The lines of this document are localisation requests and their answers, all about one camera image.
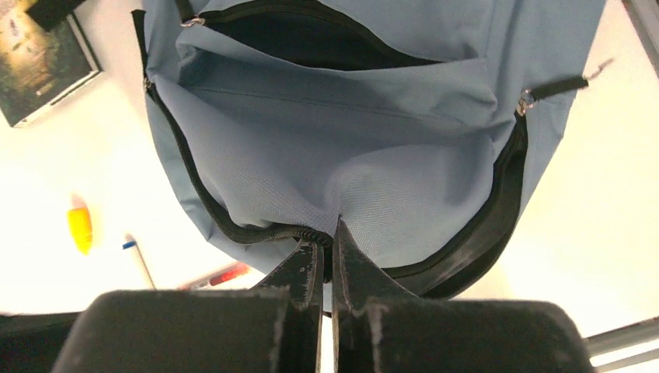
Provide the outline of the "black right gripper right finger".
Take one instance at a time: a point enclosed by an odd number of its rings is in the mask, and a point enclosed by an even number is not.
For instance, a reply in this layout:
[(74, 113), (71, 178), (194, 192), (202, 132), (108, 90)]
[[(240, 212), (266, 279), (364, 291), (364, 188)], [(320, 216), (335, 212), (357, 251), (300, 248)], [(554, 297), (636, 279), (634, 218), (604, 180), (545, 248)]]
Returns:
[(417, 296), (394, 281), (357, 246), (343, 220), (332, 248), (332, 320), (335, 372), (380, 372), (382, 316), (389, 300)]

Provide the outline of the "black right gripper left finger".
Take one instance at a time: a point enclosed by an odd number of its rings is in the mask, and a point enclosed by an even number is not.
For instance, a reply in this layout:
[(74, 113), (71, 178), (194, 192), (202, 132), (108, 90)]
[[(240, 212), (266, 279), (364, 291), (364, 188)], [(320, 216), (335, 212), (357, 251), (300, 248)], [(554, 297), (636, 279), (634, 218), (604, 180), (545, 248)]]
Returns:
[(317, 372), (323, 316), (323, 248), (300, 240), (295, 250), (255, 289), (288, 294), (284, 318), (277, 324), (277, 372)]

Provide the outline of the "blue student backpack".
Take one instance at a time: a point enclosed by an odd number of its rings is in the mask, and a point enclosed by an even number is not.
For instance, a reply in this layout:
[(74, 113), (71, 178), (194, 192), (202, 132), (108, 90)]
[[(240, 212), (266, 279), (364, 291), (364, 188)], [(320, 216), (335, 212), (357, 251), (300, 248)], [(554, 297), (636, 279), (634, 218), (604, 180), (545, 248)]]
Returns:
[(497, 261), (563, 138), (602, 1), (145, 1), (148, 122), (202, 236), (274, 269), (345, 228), (408, 291)]

